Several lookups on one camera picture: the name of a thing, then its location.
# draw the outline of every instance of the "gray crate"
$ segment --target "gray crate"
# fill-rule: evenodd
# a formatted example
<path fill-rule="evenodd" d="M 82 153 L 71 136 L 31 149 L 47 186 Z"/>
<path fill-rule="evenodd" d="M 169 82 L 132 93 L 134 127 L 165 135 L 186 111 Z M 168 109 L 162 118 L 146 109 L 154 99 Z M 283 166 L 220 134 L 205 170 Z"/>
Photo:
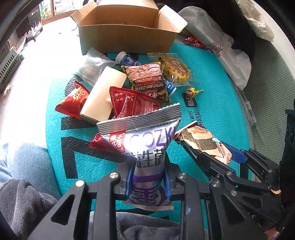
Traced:
<path fill-rule="evenodd" d="M 6 57 L 6 55 L 9 53 L 9 45 L 8 42 L 4 45 L 4 48 L 0 51 L 0 63 L 3 61 L 3 59 Z"/>
<path fill-rule="evenodd" d="M 0 63 L 0 93 L 2 93 L 16 69 L 21 64 L 18 53 L 11 48 L 4 60 Z"/>

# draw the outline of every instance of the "black logo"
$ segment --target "black logo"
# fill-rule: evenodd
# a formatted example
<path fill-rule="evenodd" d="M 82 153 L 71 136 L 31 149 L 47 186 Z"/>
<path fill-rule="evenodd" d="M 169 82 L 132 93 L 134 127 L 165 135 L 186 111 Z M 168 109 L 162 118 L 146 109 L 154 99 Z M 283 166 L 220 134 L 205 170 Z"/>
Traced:
<path fill-rule="evenodd" d="M 182 94 L 184 104 L 187 108 L 197 107 L 195 98 L 189 98 L 185 93 Z"/>

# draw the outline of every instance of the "screw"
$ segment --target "screw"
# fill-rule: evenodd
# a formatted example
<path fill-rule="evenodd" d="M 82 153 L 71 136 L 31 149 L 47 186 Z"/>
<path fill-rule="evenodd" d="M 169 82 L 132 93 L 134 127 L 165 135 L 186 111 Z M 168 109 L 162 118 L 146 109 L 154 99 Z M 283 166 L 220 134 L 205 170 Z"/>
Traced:
<path fill-rule="evenodd" d="M 178 174 L 178 177 L 179 177 L 180 179 L 184 179 L 184 178 L 187 177 L 187 174 L 186 174 L 186 173 L 180 173 L 180 174 Z"/>
<path fill-rule="evenodd" d="M 213 181 L 212 182 L 213 187 L 219 187 L 220 186 L 220 182 L 219 181 Z"/>
<path fill-rule="evenodd" d="M 234 197 L 237 195 L 237 192 L 235 190 L 231 190 L 230 194 L 233 195 Z"/>
<path fill-rule="evenodd" d="M 110 173 L 109 176 L 110 176 L 110 178 L 117 178 L 119 176 L 119 174 L 116 172 L 113 172 L 113 173 Z"/>
<path fill-rule="evenodd" d="M 77 187 L 82 187 L 84 185 L 84 181 L 83 180 L 78 180 L 75 184 Z"/>

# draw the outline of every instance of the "cardboard box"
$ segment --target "cardboard box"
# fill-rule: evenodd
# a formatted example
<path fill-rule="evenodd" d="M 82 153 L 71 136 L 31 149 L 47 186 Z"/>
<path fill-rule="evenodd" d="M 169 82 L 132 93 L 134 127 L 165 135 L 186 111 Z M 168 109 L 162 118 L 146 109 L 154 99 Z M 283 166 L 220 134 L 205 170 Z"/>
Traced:
<path fill-rule="evenodd" d="M 113 109 L 109 89 L 122 87 L 127 75 L 111 67 L 106 67 L 91 90 L 80 116 L 87 122 L 96 124 L 109 119 Z"/>
<path fill-rule="evenodd" d="M 71 15 L 79 27 L 82 54 L 168 52 L 187 22 L 167 5 L 153 0 L 90 1 Z"/>

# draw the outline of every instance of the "gray blanket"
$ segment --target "gray blanket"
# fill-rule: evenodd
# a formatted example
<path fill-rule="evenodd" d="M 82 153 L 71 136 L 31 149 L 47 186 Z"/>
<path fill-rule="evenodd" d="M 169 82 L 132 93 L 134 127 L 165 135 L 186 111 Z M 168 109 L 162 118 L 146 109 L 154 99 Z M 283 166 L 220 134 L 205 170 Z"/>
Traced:
<path fill-rule="evenodd" d="M 0 211 L 21 240 L 28 238 L 42 218 L 57 203 L 49 194 L 36 191 L 29 181 L 8 180 L 0 188 Z M 88 239 L 92 240 L 94 212 L 89 219 Z M 179 238 L 179 223 L 133 213 L 117 212 L 119 240 Z"/>

